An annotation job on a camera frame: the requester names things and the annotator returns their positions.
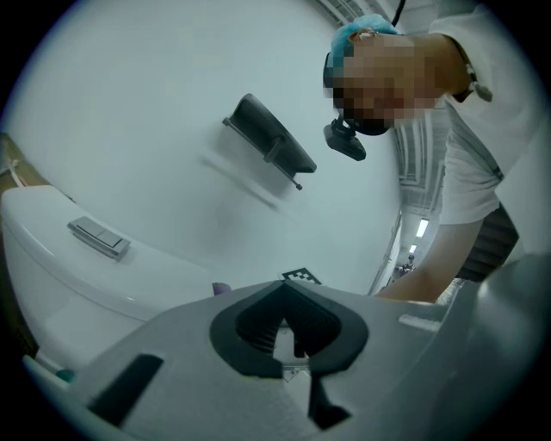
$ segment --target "toilet tank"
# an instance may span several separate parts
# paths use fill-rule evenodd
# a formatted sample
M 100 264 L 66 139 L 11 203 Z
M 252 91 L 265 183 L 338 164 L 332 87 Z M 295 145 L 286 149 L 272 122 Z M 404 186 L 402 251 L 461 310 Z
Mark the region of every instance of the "toilet tank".
M 19 283 L 14 277 L 39 278 L 34 281 L 36 287 L 45 285 L 44 279 L 54 278 L 76 295 L 141 321 L 213 295 L 212 280 L 206 270 L 115 230 L 52 186 L 7 190 L 2 197 L 1 213 L 4 236 L 15 239 L 5 247 L 15 288 Z M 130 240 L 127 252 L 119 261 L 101 254 L 72 234 L 67 224 L 82 216 Z M 20 247 L 17 252 L 11 251 L 17 247 Z M 13 270 L 20 264 L 16 255 L 22 255 L 21 251 L 43 270 Z

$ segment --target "blue hair cap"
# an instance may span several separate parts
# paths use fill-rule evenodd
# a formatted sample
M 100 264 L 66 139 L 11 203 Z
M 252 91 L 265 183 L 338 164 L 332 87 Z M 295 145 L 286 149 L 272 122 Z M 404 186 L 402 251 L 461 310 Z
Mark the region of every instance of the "blue hair cap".
M 331 52 L 329 53 L 329 58 L 327 59 L 328 67 L 343 67 L 344 53 L 347 49 L 352 48 L 352 43 L 348 41 L 348 37 L 356 31 L 364 28 L 372 28 L 375 32 L 379 32 L 381 34 L 398 33 L 392 23 L 387 22 L 379 14 L 358 17 L 352 23 L 347 23 L 337 29 L 337 32 L 331 42 Z

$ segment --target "person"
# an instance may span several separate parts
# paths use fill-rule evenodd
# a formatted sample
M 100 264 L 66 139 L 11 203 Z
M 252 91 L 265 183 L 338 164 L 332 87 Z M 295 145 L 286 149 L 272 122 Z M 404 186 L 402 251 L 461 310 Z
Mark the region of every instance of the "person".
M 413 254 L 410 254 L 409 257 L 407 258 L 407 264 L 404 264 L 404 265 L 399 267 L 400 277 L 404 276 L 405 274 L 407 274 L 410 271 L 415 270 L 416 266 L 413 264 L 413 259 L 414 258 L 415 258 L 415 256 L 413 256 Z
M 417 269 L 379 294 L 434 302 L 499 207 L 494 190 L 548 121 L 540 80 L 484 5 L 440 17 L 419 35 L 399 34 L 381 16 L 360 17 L 336 32 L 326 67 L 345 120 L 393 127 L 445 102 L 451 129 L 436 237 Z

